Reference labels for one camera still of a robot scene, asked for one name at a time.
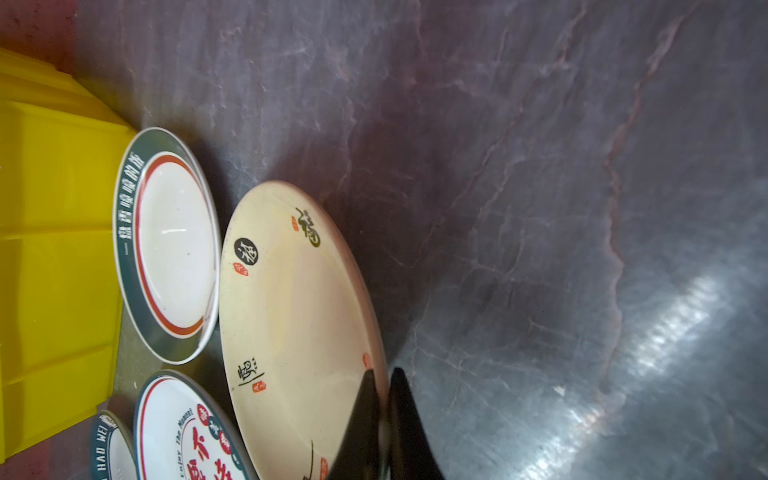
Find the marble countertop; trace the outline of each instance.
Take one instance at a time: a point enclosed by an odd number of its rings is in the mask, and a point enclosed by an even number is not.
[[[222,227],[268,179],[326,208],[446,478],[768,476],[768,3],[121,0],[77,24],[78,80],[190,145]],[[123,334],[130,411],[160,365]],[[227,406],[217,336],[182,369]]]

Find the plate rim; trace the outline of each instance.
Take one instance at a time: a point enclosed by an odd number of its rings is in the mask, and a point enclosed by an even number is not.
[[[370,299],[370,293],[368,291],[368,287],[365,283],[365,279],[362,276],[362,272],[360,271],[359,264],[357,263],[354,254],[352,253],[351,249],[349,248],[349,244],[346,242],[346,239],[344,238],[343,234],[339,230],[338,226],[336,225],[336,222],[333,221],[333,218],[326,212],[326,210],[314,199],[312,198],[307,192],[299,188],[298,186],[291,184],[289,182],[283,181],[283,180],[267,180],[264,182],[259,183],[258,185],[252,187],[248,192],[243,195],[242,198],[240,198],[240,201],[237,203],[234,212],[232,213],[232,216],[230,217],[229,224],[227,225],[227,232],[224,235],[224,239],[222,242],[224,242],[230,235],[230,228],[232,226],[233,219],[235,218],[235,215],[237,213],[238,208],[240,208],[240,205],[243,202],[243,199],[245,199],[246,196],[248,196],[253,190],[256,190],[264,185],[275,185],[280,186],[283,188],[286,188],[287,190],[290,190],[293,194],[297,195],[298,197],[303,198],[307,202],[307,206],[314,209],[318,214],[325,217],[326,223],[328,224],[328,235],[332,238],[332,243],[336,246],[337,250],[339,251],[339,255],[342,258],[342,264],[345,268],[345,271],[347,274],[354,278],[355,275],[360,280],[359,286],[356,285],[356,282],[352,282],[353,289],[355,291],[355,296],[357,299],[360,299],[360,294],[362,294],[362,301],[359,301],[359,304],[361,306],[361,309],[367,313],[367,316],[372,320],[373,326],[375,327],[373,330],[371,330],[368,326],[365,327],[366,334],[369,336],[369,342],[371,346],[378,347],[379,353],[380,353],[380,359],[383,364],[383,371],[382,374],[384,375],[382,378],[383,385],[386,386],[386,392],[389,391],[389,376],[387,375],[387,363],[386,363],[386,351],[384,350],[384,345],[382,341],[381,336],[381,329],[378,324],[378,320],[376,318],[376,311],[373,308],[372,300]],[[222,260],[224,255],[224,248],[226,245],[222,243]],[[222,267],[221,270],[222,273],[220,273],[220,277],[223,275],[224,268]],[[226,361],[226,351],[227,349],[223,346],[223,337],[222,337],[222,356],[224,361],[224,370],[225,370],[225,377],[227,380],[227,387],[229,389],[230,394],[230,401],[232,402],[233,410],[235,412],[235,417],[238,419],[238,422],[240,421],[240,417],[238,416],[238,408],[236,407],[237,403],[242,402],[236,402],[233,398],[233,387],[237,387],[238,384],[230,384],[230,377],[227,374],[227,361]],[[386,417],[386,406],[389,401],[388,395],[384,395],[383,397],[379,395],[379,406],[382,410],[382,415],[384,415],[382,418]],[[246,451],[248,452],[248,455],[250,457],[250,450],[248,449],[248,446],[246,445],[245,436],[243,436],[243,444],[246,446]],[[253,464],[253,468],[257,469],[256,462],[253,458],[250,459],[251,463]]]
[[[173,379],[181,381],[184,385],[189,387],[192,392],[197,394],[200,399],[203,400],[205,403],[205,406],[213,412],[216,417],[221,422],[221,428],[224,430],[224,433],[227,435],[227,439],[230,441],[230,443],[233,446],[233,449],[238,449],[238,454],[240,454],[240,461],[243,463],[243,476],[246,480],[260,480],[259,475],[256,472],[256,469],[253,467],[253,461],[250,459],[250,455],[247,455],[247,457],[243,456],[243,452],[246,454],[248,453],[248,449],[245,446],[245,442],[243,441],[242,436],[240,435],[240,429],[237,428],[234,423],[232,423],[232,420],[230,420],[229,416],[225,413],[225,411],[222,410],[221,407],[219,407],[219,403],[214,399],[212,396],[210,396],[210,393],[208,393],[203,387],[200,386],[199,383],[192,380],[191,377],[184,375],[182,372],[179,372],[177,370],[173,369],[162,369],[158,370],[157,372],[153,373],[149,379],[147,379],[146,382],[141,387],[141,390],[139,391],[139,395],[136,400],[136,410],[134,413],[134,451],[139,452],[138,448],[138,441],[139,441],[139,435],[138,435],[138,423],[139,423],[139,417],[140,417],[140,406],[144,402],[144,395],[147,392],[147,389],[149,386],[154,382],[154,380],[160,378],[160,377],[171,377]],[[140,460],[140,454],[134,453],[135,458],[135,465],[136,465],[136,478],[137,480],[147,480],[144,478],[143,474],[141,473],[141,469],[139,468],[139,460]]]
[[[133,432],[128,430],[128,427],[123,423],[122,420],[118,418],[117,415],[114,414],[109,409],[102,409],[98,410],[96,412],[96,415],[94,416],[94,425],[96,425],[96,422],[100,422],[100,417],[102,415],[108,416],[112,422],[117,426],[114,430],[119,430],[120,434],[123,435],[123,440],[125,441],[125,445],[128,447],[128,453],[131,456],[131,463],[134,466],[134,469],[136,469],[136,452],[134,450],[134,439],[133,439]],[[94,433],[93,433],[93,426],[91,427],[91,435],[90,435],[90,442],[88,443],[88,448],[91,450],[91,454],[93,452],[93,441],[94,441]],[[109,444],[107,444],[107,455],[109,453]],[[91,476],[93,476],[94,472],[91,470],[91,455],[88,456],[88,471],[91,473]],[[109,479],[112,478],[111,472],[109,471],[109,468],[107,469],[107,476]]]
[[[125,165],[125,161],[128,158],[128,154],[131,152],[131,148],[134,146],[134,143],[146,134],[149,131],[162,131],[165,134],[168,134],[171,136],[184,150],[184,153],[187,154],[189,157],[189,161],[187,162],[185,159],[181,158],[182,161],[185,163],[189,163],[191,170],[194,172],[196,176],[196,180],[198,184],[200,185],[200,188],[203,192],[203,196],[205,198],[206,205],[208,206],[208,213],[210,215],[210,221],[212,226],[212,231],[214,232],[214,247],[217,249],[217,251],[214,252],[214,288],[213,288],[213,294],[212,294],[212,307],[211,307],[211,321],[209,322],[208,326],[204,328],[204,331],[200,335],[200,341],[197,345],[197,348],[185,359],[182,360],[171,360],[168,358],[165,358],[162,356],[159,352],[155,351],[153,349],[147,339],[144,338],[144,334],[139,329],[136,319],[134,318],[134,314],[131,311],[131,304],[127,300],[127,296],[125,294],[125,286],[123,285],[123,273],[122,269],[120,267],[120,262],[118,260],[118,242],[115,238],[115,229],[117,228],[117,205],[118,205],[118,195],[120,193],[120,179],[122,176],[123,167]],[[123,152],[123,157],[121,159],[120,165],[118,166],[118,172],[117,172],[117,178],[114,182],[114,193],[112,194],[112,256],[113,261],[115,265],[116,274],[118,277],[118,283],[120,284],[120,293],[122,295],[123,300],[123,307],[128,313],[128,316],[131,318],[131,323],[134,326],[134,329],[136,330],[136,333],[138,333],[139,338],[141,339],[141,342],[146,346],[150,352],[152,352],[155,357],[157,357],[159,360],[168,363],[170,365],[183,365],[184,363],[190,362],[195,357],[200,355],[205,349],[205,346],[210,342],[211,336],[214,334],[214,330],[216,328],[216,324],[219,320],[219,282],[220,282],[220,273],[221,273],[221,227],[219,225],[219,218],[218,218],[218,212],[216,209],[216,204],[214,202],[214,197],[210,192],[210,186],[208,185],[208,180],[205,177],[203,173],[203,169],[200,167],[200,163],[197,161],[197,157],[194,156],[190,148],[185,144],[176,134],[173,132],[162,128],[162,127],[147,127],[141,131],[138,131],[134,137],[131,139],[131,142],[126,146],[125,151]],[[142,290],[142,295],[144,296],[144,299],[147,299],[146,293]]]

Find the white plate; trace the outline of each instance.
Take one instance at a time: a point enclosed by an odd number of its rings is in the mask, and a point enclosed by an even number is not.
[[[323,479],[372,368],[388,380],[357,264],[304,192],[266,182],[241,200],[224,240],[220,328],[237,421],[262,480]]]
[[[161,370],[147,381],[134,432],[141,480],[257,480],[237,429],[179,372]]]
[[[136,480],[131,432],[109,410],[96,414],[91,427],[91,478]]]
[[[128,145],[114,189],[114,259],[125,305],[164,362],[192,360],[214,331],[220,234],[194,155],[162,128]]]

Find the black circle logo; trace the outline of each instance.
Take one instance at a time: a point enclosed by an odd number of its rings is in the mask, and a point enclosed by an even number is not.
[[[253,265],[259,259],[259,250],[247,238],[238,238],[235,240],[235,255],[246,265]]]

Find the yellow plastic crate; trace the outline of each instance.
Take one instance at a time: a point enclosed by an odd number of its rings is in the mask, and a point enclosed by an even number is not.
[[[134,135],[69,75],[0,49],[0,463],[111,394],[112,194]]]

